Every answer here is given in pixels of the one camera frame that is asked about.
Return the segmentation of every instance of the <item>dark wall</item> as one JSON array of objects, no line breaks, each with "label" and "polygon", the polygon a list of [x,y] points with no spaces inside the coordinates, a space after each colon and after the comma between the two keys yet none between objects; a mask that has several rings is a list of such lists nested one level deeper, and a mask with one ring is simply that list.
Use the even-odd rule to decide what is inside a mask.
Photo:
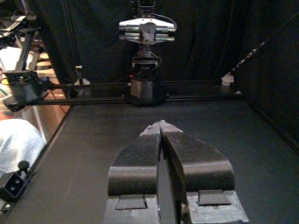
[{"label": "dark wall", "polygon": [[[74,59],[61,8],[65,0],[26,2],[41,20],[41,35],[57,75],[61,80],[72,80]],[[84,76],[98,82],[129,75],[137,44],[121,42],[117,37],[118,22],[132,19],[129,1],[68,2]],[[153,48],[162,58],[165,80],[211,80],[223,76],[237,62],[247,10],[248,1],[157,1],[156,13],[178,25],[176,41]]]},{"label": "dark wall", "polygon": [[[241,53],[267,40],[299,11],[299,1],[249,1]],[[291,137],[299,141],[299,16],[239,69],[237,87]]]}]

